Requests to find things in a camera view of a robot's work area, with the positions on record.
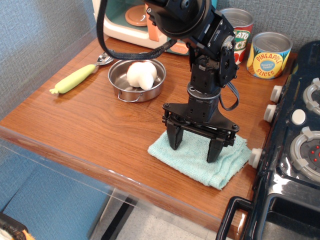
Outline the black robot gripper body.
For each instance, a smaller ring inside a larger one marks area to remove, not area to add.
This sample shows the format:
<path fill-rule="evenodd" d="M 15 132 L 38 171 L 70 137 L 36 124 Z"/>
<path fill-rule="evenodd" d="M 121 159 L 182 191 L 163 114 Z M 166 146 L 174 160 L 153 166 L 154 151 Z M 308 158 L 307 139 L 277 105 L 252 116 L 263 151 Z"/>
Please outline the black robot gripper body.
<path fill-rule="evenodd" d="M 190 95 L 188 103 L 164 103 L 162 122 L 167 126 L 171 120 L 183 125 L 183 131 L 208 139 L 228 138 L 228 146 L 233 146 L 240 127 L 220 113 L 218 103 L 217 95 L 208 99 Z"/>

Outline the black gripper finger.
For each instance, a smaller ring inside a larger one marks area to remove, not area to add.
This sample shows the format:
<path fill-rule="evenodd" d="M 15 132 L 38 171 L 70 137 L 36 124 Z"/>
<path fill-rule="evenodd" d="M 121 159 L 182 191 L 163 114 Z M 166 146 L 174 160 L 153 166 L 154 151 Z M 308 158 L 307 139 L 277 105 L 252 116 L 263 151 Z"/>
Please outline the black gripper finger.
<path fill-rule="evenodd" d="M 168 120 L 166 123 L 166 133 L 167 133 L 170 147 L 173 150 L 176 150 L 180 146 L 183 140 L 183 134 L 184 134 L 183 125 L 177 124 L 171 120 Z"/>
<path fill-rule="evenodd" d="M 207 162 L 208 163 L 214 163 L 222 149 L 224 147 L 227 147 L 229 145 L 229 139 L 228 138 L 222 138 L 222 137 L 217 137 L 215 139 L 211 139 L 209 143 L 209 149 L 207 153 Z"/>

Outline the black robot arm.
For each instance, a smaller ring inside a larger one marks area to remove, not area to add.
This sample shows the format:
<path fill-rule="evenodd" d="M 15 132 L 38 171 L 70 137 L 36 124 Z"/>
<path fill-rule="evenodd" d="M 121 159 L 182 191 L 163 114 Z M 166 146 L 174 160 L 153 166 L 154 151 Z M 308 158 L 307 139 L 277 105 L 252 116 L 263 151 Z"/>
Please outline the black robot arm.
<path fill-rule="evenodd" d="M 232 146 L 239 126 L 224 117 L 222 88 L 234 95 L 237 77 L 234 28 L 209 0 L 148 0 L 152 23 L 172 40 L 183 41 L 189 52 L 191 69 L 187 103 L 165 103 L 163 122 L 169 145 L 176 150 L 184 131 L 210 140 L 207 161 L 218 159 L 224 147 Z"/>

